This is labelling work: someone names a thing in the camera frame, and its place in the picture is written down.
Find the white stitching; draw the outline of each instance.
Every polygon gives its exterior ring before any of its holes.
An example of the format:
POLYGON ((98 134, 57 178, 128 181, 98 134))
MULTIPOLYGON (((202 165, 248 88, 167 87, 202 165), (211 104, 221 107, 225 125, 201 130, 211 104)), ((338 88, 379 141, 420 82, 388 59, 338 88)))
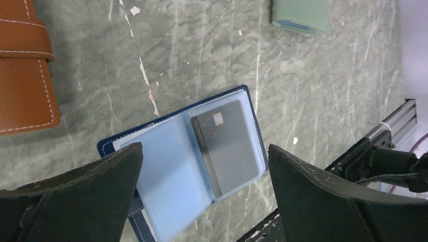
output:
POLYGON ((136 214, 137 212, 141 211, 141 209, 143 209, 143 208, 144 208, 144 206, 141 206, 140 208, 137 208, 134 212, 128 214, 128 216, 132 216, 132 215, 136 214))
POLYGON ((52 124, 52 122, 54 122, 54 112, 52 111, 52 105, 50 103, 49 93, 47 91, 47 86, 46 86, 46 81, 44 79, 43 69, 41 67, 40 59, 37 59, 37 61, 39 62, 40 74, 41 74, 43 85, 44 85, 44 91, 46 92, 46 98, 47 98, 47 102, 49 104, 50 117, 51 117, 50 122, 45 123, 45 124, 41 124, 41 125, 32 125, 32 126, 21 127, 21 128, 16 128, 16 129, 0 130, 0 133, 9 132, 9 131, 16 131, 16 130, 24 130, 24 129, 30 129, 30 128, 38 128, 38 127, 50 125, 50 124, 52 124))
POLYGON ((52 57, 54 56, 51 53, 39 52, 39 51, 0 50, 0 52, 3 52, 3 53, 36 53, 36 54, 47 54, 47 55, 50 55, 52 57))
POLYGON ((27 0, 24 0, 25 9, 27 10, 27 17, 30 19, 30 12, 28 11, 27 0))
POLYGON ((10 23, 18 23, 18 24, 29 24, 29 25, 35 25, 35 26, 39 26, 39 27, 42 27, 42 28, 45 28, 45 29, 46 29, 46 27, 45 27, 45 26, 40 25, 40 24, 33 24, 33 23, 22 22, 22 21, 15 21, 15 20, 8 20, 8 19, 0 19, 0 21, 3 21, 3 22, 10 22, 10 23))
POLYGON ((140 234, 140 238, 144 241, 143 235, 141 234, 140 228, 138 227, 138 224, 135 222, 134 216, 131 216, 132 221, 134 221, 135 227, 137 227, 138 233, 140 234))

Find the cable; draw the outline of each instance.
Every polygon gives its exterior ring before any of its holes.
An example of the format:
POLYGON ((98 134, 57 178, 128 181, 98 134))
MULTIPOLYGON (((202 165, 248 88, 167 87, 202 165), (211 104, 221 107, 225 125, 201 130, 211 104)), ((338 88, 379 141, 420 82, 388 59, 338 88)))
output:
POLYGON ((388 124, 388 123, 386 123, 386 122, 380 122, 380 124, 382 124, 383 126, 387 127, 387 128, 388 128, 388 130, 389 130, 389 131, 391 131, 391 133, 392 133, 391 126, 389 126, 389 124, 388 124))
POLYGON ((424 136, 422 136, 422 138, 420 138, 420 139, 416 142, 416 144, 414 144, 414 145, 413 145, 413 147, 410 149, 410 152, 415 151, 415 150, 419 147, 419 145, 420 145, 424 140, 426 140, 427 138, 428 138, 428 133, 426 133, 424 136))
MULTIPOLYGON (((414 145, 413 145, 413 147, 410 149, 410 153, 413 153, 418 147, 419 147, 419 145, 421 145, 422 144, 422 142, 424 141, 424 140, 426 140, 428 138, 428 133, 426 133, 424 136, 422 136, 422 138, 420 138, 414 145)), ((388 193, 394 193, 395 192, 395 189, 397 189, 397 186, 396 185, 393 185, 392 187, 391 187, 391 189, 389 190, 389 192, 388 193)))
POLYGON ((356 181, 355 183, 361 184, 361 183, 365 183, 365 182, 375 182, 375 181, 379 180, 380 178, 381 179, 406 180, 406 179, 419 178, 419 173, 414 172, 414 173, 406 173, 406 174, 383 174, 383 175, 372 176, 370 178, 361 179, 361 180, 356 181))

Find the grey marble surface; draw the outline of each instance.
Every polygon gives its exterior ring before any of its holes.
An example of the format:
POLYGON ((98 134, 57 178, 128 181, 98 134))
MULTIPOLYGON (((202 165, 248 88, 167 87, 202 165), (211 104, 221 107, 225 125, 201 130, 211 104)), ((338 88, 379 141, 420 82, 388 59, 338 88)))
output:
MULTIPOLYGON (((100 139, 157 117, 149 89, 165 115, 246 84, 266 147, 275 143, 322 168, 404 102, 394 0, 330 1, 330 30, 315 36, 274 28, 265 0, 35 5, 53 44, 49 67, 62 120, 0 137, 4 189, 98 159, 100 139), (140 13, 133 15, 134 6, 140 13)), ((175 241, 234 241, 275 208, 265 174, 175 241)), ((137 241, 128 223, 122 241, 137 241)))

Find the blue card holder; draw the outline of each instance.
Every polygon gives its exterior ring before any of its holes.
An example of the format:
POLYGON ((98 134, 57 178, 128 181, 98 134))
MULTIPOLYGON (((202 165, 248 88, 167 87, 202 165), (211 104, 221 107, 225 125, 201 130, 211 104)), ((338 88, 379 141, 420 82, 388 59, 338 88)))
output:
POLYGON ((170 241, 212 203, 261 177, 268 160, 248 87, 101 140, 101 157, 143 145, 128 218, 139 241, 170 241))

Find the purple cable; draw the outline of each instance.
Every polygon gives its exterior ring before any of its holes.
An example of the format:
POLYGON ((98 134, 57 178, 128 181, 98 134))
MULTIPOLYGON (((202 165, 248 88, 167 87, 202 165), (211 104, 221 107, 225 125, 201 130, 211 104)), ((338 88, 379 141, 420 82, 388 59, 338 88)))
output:
MULTIPOLYGON (((424 141, 424 140, 426 140, 428 138, 428 133, 426 133, 424 136, 422 136, 422 138, 420 138, 414 145, 413 145, 413 147, 410 149, 410 153, 412 153, 412 152, 414 152, 418 147, 419 147, 419 145, 421 145, 422 144, 422 142, 424 141)), ((393 185, 392 187, 391 187, 391 189, 389 190, 389 192, 388 193, 393 193, 393 192, 395 192, 395 189, 397 189, 397 186, 396 185, 393 185)))

